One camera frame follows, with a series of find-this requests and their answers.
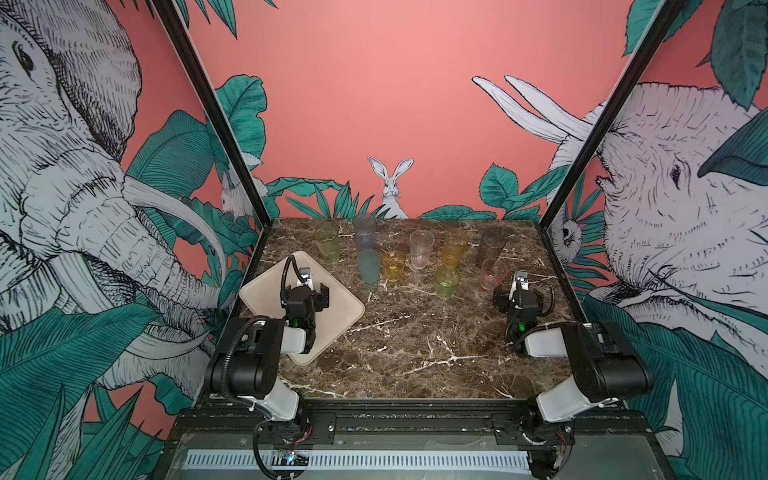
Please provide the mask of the grey blue glass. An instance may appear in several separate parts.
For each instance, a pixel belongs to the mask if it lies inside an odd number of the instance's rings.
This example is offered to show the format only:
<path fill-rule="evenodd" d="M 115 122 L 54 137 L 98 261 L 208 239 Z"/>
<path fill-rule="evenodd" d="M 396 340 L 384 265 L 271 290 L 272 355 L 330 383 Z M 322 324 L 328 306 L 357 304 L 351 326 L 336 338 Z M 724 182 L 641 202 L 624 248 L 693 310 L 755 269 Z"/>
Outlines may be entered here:
<path fill-rule="evenodd" d="M 375 245 L 376 220 L 372 214 L 361 213 L 353 219 L 355 239 L 360 250 L 373 249 Z"/>

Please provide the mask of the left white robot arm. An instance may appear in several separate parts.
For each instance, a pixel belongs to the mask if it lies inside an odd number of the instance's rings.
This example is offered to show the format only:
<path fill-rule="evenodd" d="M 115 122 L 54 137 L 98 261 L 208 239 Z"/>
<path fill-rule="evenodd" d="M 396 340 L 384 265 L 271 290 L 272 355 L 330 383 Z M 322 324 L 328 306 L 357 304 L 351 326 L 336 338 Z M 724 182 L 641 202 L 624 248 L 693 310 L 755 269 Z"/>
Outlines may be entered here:
<path fill-rule="evenodd" d="M 316 313 L 330 303 L 329 288 L 307 285 L 281 291 L 285 315 L 237 318 L 205 373 L 208 392 L 263 413 L 268 420 L 295 422 L 300 395 L 277 379 L 283 353 L 307 354 L 316 340 Z"/>

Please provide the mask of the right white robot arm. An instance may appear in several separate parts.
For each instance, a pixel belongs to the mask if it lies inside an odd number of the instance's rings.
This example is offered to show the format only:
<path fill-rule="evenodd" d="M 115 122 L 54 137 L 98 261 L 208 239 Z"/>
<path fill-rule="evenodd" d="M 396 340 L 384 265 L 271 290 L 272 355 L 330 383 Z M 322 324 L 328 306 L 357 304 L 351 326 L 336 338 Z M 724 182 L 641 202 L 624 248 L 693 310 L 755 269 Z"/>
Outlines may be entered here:
<path fill-rule="evenodd" d="M 498 287 L 493 305 L 506 315 L 504 339 L 509 350 L 530 358 L 565 358 L 571 374 L 529 401 L 525 420 L 538 427 L 559 424 L 595 407 L 649 393 L 653 377 L 613 320 L 540 324 L 544 310 L 537 292 L 518 281 L 511 291 Z"/>

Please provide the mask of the beige square tray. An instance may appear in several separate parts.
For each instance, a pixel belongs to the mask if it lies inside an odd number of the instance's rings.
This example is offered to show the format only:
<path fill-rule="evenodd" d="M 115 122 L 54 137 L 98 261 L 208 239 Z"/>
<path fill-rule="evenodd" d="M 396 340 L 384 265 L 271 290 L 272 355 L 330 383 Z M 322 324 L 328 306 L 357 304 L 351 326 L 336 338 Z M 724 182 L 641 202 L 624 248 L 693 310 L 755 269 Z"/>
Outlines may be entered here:
<path fill-rule="evenodd" d="M 307 365 L 365 313 L 364 304 L 304 251 L 244 284 L 239 297 L 256 315 L 283 319 L 306 332 L 306 345 L 288 356 Z"/>

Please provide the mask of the light green ribbed glass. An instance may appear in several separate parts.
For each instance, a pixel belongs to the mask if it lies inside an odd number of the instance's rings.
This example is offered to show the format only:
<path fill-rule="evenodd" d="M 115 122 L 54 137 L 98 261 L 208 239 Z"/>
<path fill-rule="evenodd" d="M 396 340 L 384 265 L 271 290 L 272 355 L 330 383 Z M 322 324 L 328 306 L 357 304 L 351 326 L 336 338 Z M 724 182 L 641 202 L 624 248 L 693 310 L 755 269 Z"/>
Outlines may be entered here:
<path fill-rule="evenodd" d="M 319 253 L 324 261 L 336 264 L 340 260 L 339 229 L 335 223 L 322 223 L 313 234 Z"/>

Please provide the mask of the clear glass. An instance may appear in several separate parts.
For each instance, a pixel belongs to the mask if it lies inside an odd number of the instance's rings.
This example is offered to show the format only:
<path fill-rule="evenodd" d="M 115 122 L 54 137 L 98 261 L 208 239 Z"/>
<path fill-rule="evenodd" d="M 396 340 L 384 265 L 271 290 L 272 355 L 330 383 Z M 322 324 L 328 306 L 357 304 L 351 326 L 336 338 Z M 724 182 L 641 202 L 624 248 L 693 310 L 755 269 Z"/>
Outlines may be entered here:
<path fill-rule="evenodd" d="M 410 263 L 414 270 L 427 267 L 434 241 L 434 235 L 427 230 L 419 229 L 410 235 Z"/>

